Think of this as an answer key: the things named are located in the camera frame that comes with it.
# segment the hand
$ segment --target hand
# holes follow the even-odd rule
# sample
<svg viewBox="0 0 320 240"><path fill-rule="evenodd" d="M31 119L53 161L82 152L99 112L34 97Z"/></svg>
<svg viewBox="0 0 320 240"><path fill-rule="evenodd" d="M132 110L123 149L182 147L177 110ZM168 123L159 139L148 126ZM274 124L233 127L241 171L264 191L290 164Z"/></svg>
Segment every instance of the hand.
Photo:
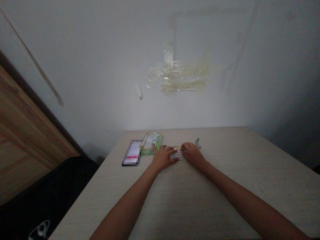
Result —
<svg viewBox="0 0 320 240"><path fill-rule="evenodd" d="M186 142L181 145L181 153L187 159L189 163L195 168L201 170L200 168L204 166L207 162L199 149L193 143Z"/></svg>
<svg viewBox="0 0 320 240"><path fill-rule="evenodd" d="M173 150L174 147L167 147L167 145L162 145L158 151L154 143L152 144L152 146L154 156L151 165L154 166L157 169L157 171L160 172L163 169L179 161L179 158L170 159L170 155L178 151Z"/></svg>

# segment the wall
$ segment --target wall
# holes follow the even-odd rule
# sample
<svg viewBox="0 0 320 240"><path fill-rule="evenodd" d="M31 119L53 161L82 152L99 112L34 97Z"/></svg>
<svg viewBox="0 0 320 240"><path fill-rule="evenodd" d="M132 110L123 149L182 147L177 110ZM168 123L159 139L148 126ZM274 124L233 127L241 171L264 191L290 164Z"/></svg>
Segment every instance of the wall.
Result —
<svg viewBox="0 0 320 240"><path fill-rule="evenodd" d="M93 159L105 157L125 130L243 125L293 154L307 139L304 126L294 142L292 133L281 140L294 130L284 126L319 107L318 91L311 91L319 89L318 1L13 0L1 8L63 106L3 14L0 49ZM176 58L212 52L213 83L166 96L147 89L145 75L163 62L181 11ZM318 120L308 123L309 133Z"/></svg>

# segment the package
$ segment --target package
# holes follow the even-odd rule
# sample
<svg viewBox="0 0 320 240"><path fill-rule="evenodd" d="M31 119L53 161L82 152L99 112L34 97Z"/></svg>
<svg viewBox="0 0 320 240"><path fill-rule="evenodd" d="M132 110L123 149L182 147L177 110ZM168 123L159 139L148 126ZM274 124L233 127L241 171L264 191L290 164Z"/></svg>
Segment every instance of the package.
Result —
<svg viewBox="0 0 320 240"><path fill-rule="evenodd" d="M201 148L200 138L197 138L197 140L196 140L196 146L197 146L197 148Z"/></svg>
<svg viewBox="0 0 320 240"><path fill-rule="evenodd" d="M162 142L163 135L160 133L147 133L144 137L142 144L141 144L141 155L152 155L153 154L153 147L152 144L154 143L156 149L159 151L161 142Z"/></svg>
<svg viewBox="0 0 320 240"><path fill-rule="evenodd" d="M179 161L182 161L182 153L180 150L181 146L174 146L173 150L178 150L176 153L170 155L170 159L179 158Z"/></svg>

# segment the white table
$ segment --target white table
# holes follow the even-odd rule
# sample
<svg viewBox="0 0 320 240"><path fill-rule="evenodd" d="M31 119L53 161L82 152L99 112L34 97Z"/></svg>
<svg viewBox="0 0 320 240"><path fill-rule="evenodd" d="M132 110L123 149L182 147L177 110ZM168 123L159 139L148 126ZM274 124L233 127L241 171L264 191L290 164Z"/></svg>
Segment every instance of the white table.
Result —
<svg viewBox="0 0 320 240"><path fill-rule="evenodd" d="M126 132L60 222L50 239L89 239L145 171L121 162L132 139L164 135L162 144L200 137L201 152L220 171L269 203L310 237L320 237L320 176L246 127ZM187 161L154 181L130 239L260 239L220 191Z"/></svg>

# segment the wooden door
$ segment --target wooden door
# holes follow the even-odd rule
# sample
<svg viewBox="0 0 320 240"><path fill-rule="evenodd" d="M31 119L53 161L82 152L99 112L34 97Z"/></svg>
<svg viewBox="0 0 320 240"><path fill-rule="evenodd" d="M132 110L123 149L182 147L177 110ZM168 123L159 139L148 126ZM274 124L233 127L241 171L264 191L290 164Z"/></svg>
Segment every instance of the wooden door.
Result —
<svg viewBox="0 0 320 240"><path fill-rule="evenodd" d="M0 66L0 205L79 156Z"/></svg>

